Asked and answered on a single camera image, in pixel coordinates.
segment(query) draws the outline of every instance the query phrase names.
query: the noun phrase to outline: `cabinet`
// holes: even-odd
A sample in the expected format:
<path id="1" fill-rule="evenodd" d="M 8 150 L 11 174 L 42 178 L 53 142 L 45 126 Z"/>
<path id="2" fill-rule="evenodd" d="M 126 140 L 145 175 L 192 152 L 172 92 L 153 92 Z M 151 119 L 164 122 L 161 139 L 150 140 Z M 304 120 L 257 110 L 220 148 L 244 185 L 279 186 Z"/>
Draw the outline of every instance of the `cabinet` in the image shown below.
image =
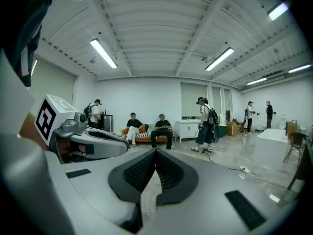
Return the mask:
<path id="1" fill-rule="evenodd" d="M 176 121 L 176 131 L 177 136 L 179 136 L 179 142 L 181 142 L 182 139 L 190 139 L 190 138 L 196 138 L 197 131 L 198 131 L 198 124 L 200 123 L 200 120 L 179 120 Z"/>

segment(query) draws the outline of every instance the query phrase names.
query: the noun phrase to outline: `chair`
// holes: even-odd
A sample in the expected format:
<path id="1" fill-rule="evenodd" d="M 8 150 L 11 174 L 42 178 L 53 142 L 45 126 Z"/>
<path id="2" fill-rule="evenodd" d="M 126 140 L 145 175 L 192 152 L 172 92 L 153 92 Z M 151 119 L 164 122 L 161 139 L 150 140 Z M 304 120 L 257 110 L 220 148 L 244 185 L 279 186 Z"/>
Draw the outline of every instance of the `chair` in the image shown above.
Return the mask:
<path id="1" fill-rule="evenodd" d="M 297 151 L 299 151 L 299 159 L 298 159 L 297 167 L 299 166 L 299 163 L 301 160 L 301 155 L 302 155 L 301 150 L 303 150 L 303 148 L 304 148 L 303 139 L 305 140 L 305 138 L 306 138 L 306 135 L 299 133 L 299 132 L 292 132 L 290 134 L 291 148 L 290 148 L 290 151 L 288 152 L 287 156 L 285 157 L 284 162 L 289 158 L 292 150 L 297 150 Z"/>

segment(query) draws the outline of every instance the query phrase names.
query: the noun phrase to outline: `floor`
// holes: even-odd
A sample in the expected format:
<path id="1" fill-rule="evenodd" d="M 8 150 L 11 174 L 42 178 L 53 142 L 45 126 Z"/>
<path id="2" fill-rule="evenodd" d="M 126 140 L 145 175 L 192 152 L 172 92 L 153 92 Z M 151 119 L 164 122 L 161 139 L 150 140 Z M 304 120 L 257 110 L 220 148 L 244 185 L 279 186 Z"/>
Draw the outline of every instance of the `floor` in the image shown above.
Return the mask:
<path id="1" fill-rule="evenodd" d="M 286 189 L 295 174 L 298 163 L 298 153 L 293 151 L 287 163 L 283 164 L 279 171 L 259 167 L 252 161 L 257 135 L 258 133 L 253 133 L 252 136 L 247 137 L 244 137 L 242 134 L 234 137 L 223 137 L 218 143 L 212 144 L 213 152 L 210 154 L 210 159 L 215 163 L 233 169 L 240 169 L 241 165 L 245 166 L 250 170 L 250 175 L 235 170 L 233 173 L 238 174 L 243 180 L 256 187 L 259 191 L 264 192 L 267 196 L 270 197 L 271 195 L 271 198 L 273 198 L 272 196 L 278 198 L 279 202 L 277 206 L 281 208 L 296 196 L 302 186 L 302 182 L 297 180 L 291 190 Z M 165 143 L 158 144 L 158 146 L 162 149 L 166 148 Z M 185 139 L 182 140 L 182 143 L 179 143 L 179 141 L 174 142 L 173 140 L 172 149 L 174 152 L 210 161 L 206 154 L 192 151 L 190 148 L 193 146 L 195 146 L 195 139 Z M 137 152 L 142 149 L 150 148 L 150 143 L 137 143 L 137 146 L 130 149 L 128 152 Z M 144 224 L 154 217 L 156 213 L 156 196 L 159 194 L 161 194 L 161 183 L 155 172 L 141 195 L 141 211 Z"/>

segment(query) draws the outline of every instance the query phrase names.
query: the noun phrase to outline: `table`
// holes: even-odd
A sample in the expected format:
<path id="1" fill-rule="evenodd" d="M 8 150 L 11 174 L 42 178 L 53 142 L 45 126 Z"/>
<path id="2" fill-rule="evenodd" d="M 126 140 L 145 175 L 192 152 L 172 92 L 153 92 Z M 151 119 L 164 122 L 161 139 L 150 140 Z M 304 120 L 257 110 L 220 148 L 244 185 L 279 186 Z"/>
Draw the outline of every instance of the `table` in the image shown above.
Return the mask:
<path id="1" fill-rule="evenodd" d="M 287 146 L 285 130 L 266 129 L 257 137 L 252 159 L 259 166 L 278 170 L 283 164 Z"/>
<path id="2" fill-rule="evenodd" d="M 177 136 L 179 136 L 179 142 L 181 143 L 182 139 L 196 138 L 200 122 L 200 120 L 196 119 L 176 121 L 175 130 L 177 131 Z"/>

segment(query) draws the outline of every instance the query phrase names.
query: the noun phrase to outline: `white ceiling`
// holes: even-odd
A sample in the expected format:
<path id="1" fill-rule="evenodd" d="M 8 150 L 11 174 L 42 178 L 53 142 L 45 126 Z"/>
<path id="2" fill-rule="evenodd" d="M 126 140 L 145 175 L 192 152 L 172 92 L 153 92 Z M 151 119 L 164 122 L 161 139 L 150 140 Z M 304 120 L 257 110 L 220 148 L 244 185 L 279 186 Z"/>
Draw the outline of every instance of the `white ceiling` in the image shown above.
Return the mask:
<path id="1" fill-rule="evenodd" d="M 312 60 L 289 11 L 271 21 L 280 0 L 53 0 L 41 37 L 97 80 L 178 76 L 243 88 L 247 82 Z M 118 64 L 90 45 L 98 38 Z M 214 58 L 235 51 L 211 71 Z M 95 64 L 89 61 L 95 57 Z"/>

